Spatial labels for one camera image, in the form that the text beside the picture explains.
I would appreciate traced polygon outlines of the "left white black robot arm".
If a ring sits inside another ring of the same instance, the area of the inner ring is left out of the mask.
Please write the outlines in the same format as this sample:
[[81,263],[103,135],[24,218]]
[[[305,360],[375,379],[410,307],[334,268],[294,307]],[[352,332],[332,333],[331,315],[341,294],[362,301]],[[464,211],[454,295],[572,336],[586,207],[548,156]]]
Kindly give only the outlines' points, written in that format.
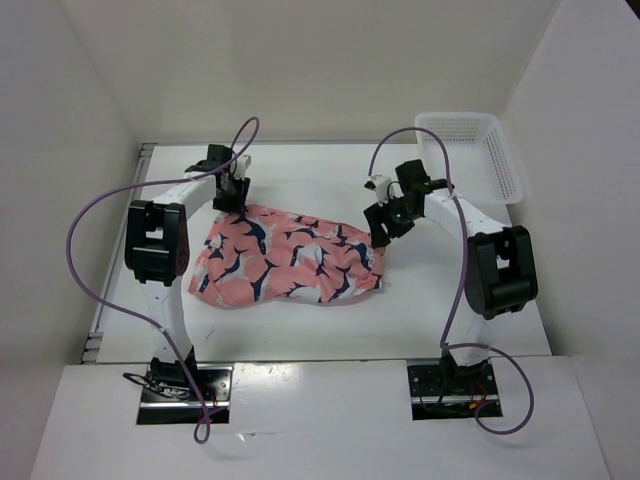
[[206,157],[185,170],[165,193],[135,200],[127,213],[125,265],[141,285],[154,321],[155,349],[143,386],[164,397],[194,398],[200,385],[194,346],[184,320],[181,282],[190,263],[188,220],[211,203],[242,211],[251,157],[211,144]]

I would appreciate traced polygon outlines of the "pink shark print shorts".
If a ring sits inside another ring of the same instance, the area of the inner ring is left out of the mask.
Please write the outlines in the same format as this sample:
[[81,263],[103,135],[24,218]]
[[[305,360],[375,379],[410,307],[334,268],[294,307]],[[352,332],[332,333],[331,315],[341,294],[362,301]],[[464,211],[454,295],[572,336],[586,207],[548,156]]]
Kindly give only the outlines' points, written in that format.
[[349,224],[250,205],[216,217],[188,292],[226,309],[280,298],[344,303],[383,288],[384,254]]

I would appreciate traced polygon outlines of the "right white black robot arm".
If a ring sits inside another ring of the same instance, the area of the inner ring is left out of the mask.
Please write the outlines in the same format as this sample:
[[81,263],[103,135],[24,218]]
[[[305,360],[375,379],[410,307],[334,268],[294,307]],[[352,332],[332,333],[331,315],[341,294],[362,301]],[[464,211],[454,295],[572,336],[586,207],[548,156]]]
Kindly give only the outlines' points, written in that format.
[[461,198],[446,178],[431,178],[420,160],[395,169],[396,178],[371,175],[364,187],[376,201],[364,210],[372,246],[383,248],[427,219],[462,247],[462,268],[454,306],[472,312],[463,331],[453,331],[454,314],[445,322],[440,343],[440,385],[460,393],[488,364],[499,320],[534,300],[538,282],[528,230],[508,226]]

